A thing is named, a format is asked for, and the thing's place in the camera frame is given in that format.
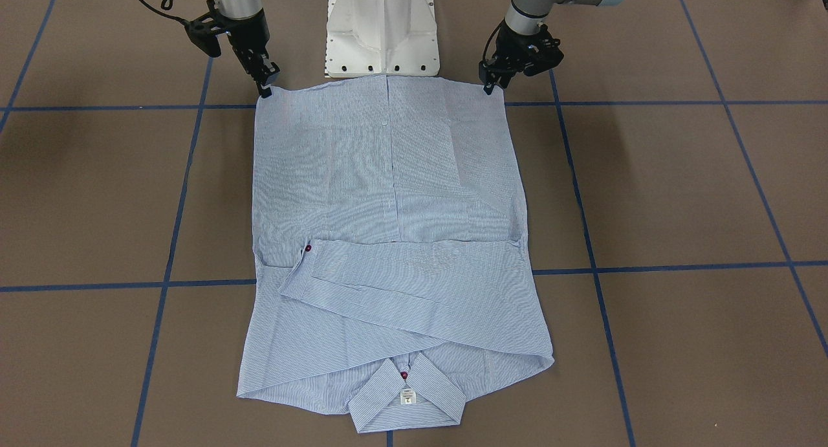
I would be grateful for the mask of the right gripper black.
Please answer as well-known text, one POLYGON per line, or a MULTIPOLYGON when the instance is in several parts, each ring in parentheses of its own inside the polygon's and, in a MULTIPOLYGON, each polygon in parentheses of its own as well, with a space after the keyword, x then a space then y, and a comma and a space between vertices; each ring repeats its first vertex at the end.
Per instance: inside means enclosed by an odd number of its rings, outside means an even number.
POLYGON ((230 46, 245 72, 257 85, 258 96, 272 96, 272 84, 280 69, 267 52, 270 34, 261 5, 232 11, 223 0, 207 0, 208 11, 203 16, 184 23, 190 42, 211 58, 218 58, 221 49, 217 37, 226 34, 230 46))

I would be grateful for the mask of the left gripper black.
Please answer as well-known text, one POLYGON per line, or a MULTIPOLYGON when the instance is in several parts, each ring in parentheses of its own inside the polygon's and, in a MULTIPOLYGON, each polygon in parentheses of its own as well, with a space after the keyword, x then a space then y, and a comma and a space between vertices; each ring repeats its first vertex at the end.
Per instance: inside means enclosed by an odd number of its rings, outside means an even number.
POLYGON ((514 76, 535 76, 559 66, 565 57, 561 40, 551 36, 546 23, 535 34, 514 32, 505 21, 491 33, 479 62, 479 78, 491 96, 496 85, 508 87, 514 76))

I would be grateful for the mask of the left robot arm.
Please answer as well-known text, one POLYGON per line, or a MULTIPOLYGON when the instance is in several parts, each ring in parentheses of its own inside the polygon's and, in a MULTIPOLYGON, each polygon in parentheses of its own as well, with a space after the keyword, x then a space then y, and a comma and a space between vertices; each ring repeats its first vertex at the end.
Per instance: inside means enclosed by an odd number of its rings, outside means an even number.
POLYGON ((555 5, 615 6, 624 0, 510 0, 484 46, 479 79, 487 95, 506 89, 518 74, 536 76, 559 66, 561 40, 550 34, 547 18, 555 5))

